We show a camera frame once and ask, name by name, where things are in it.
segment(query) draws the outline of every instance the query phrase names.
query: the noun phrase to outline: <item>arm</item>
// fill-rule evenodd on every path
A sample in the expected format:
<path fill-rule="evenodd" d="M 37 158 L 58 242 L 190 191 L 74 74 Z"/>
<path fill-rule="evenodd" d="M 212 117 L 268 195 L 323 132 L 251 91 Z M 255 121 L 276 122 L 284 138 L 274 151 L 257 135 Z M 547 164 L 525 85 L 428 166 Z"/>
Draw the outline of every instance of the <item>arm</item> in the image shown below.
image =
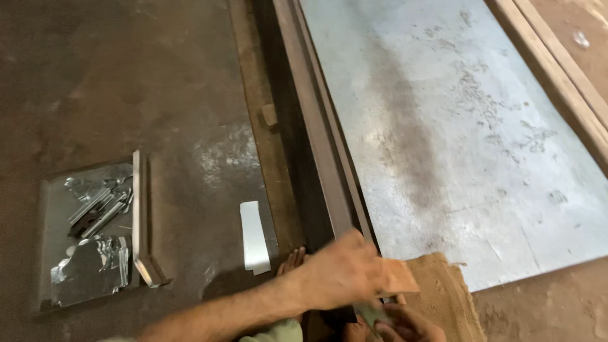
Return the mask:
<path fill-rule="evenodd" d="M 259 287 L 200 304 L 146 329 L 144 341 L 222 341 L 250 327 L 373 299 L 382 288 L 376 248 L 357 230 Z"/>

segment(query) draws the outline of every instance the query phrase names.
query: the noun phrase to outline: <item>green clothing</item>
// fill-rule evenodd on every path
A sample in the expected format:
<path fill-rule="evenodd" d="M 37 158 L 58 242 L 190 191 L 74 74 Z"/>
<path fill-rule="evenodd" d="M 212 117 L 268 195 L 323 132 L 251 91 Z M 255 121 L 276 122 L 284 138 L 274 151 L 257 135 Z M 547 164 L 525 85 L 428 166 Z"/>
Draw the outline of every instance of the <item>green clothing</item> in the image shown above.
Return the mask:
<path fill-rule="evenodd" d="M 302 327 L 295 319 L 276 322 L 267 332 L 242 337 L 238 342 L 302 342 Z"/>

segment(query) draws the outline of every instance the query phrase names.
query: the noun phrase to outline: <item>hand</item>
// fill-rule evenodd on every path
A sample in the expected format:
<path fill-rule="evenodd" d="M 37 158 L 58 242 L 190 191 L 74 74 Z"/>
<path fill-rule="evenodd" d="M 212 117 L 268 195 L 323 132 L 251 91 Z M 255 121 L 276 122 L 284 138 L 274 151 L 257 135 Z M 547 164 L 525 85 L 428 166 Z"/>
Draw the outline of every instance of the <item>hand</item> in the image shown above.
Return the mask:
<path fill-rule="evenodd" d="M 374 325 L 384 342 L 446 342 L 442 328 L 405 305 L 384 304 L 383 309 L 393 320 L 392 326 L 383 322 Z"/>
<path fill-rule="evenodd" d="M 374 244 L 352 229 L 287 276 L 297 278 L 308 309 L 329 310 L 372 300 L 382 290 L 382 263 Z"/>

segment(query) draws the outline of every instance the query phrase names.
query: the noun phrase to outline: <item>sheet metal scrap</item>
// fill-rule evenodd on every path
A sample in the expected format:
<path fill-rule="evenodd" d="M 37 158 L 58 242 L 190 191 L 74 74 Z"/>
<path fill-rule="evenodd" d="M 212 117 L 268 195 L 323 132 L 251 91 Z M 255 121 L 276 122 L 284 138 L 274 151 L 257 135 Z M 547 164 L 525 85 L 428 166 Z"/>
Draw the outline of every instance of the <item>sheet metal scrap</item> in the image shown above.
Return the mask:
<path fill-rule="evenodd" d="M 96 235 L 50 271 L 52 303 L 66 307 L 111 295 L 129 284 L 131 237 Z"/>

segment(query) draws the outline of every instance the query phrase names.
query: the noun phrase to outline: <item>forearm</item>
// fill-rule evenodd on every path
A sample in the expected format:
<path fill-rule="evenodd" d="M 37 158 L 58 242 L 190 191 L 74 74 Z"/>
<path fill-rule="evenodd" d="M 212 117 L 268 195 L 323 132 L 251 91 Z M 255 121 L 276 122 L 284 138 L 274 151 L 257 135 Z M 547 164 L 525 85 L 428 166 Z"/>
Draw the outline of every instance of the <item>forearm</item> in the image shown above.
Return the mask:
<path fill-rule="evenodd" d="M 139 341 L 222 341 L 247 328 L 297 316 L 309 309 L 300 296 L 297 273 L 169 316 L 149 327 Z"/>

